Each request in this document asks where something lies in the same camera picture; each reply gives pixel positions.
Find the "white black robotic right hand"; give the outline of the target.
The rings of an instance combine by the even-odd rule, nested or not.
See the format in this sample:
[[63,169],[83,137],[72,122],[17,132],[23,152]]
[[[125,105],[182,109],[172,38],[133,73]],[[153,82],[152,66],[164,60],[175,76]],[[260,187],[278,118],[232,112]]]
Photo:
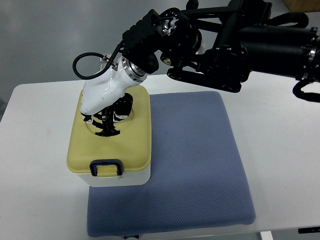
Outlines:
[[85,122],[94,114],[114,104],[127,88],[141,84],[147,73],[125,57],[117,60],[117,69],[109,68],[101,76],[86,80],[82,90],[80,113]]

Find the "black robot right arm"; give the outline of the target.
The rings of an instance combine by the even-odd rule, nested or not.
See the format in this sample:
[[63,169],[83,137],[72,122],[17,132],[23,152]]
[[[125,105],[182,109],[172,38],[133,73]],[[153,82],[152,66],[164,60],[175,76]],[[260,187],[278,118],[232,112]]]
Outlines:
[[263,0],[211,8],[190,0],[185,10],[150,10],[123,33],[118,51],[148,74],[161,61],[174,80],[231,93],[251,72],[294,78],[293,94],[317,103],[320,95],[303,88],[320,80],[318,30],[305,13],[271,17],[271,8]]

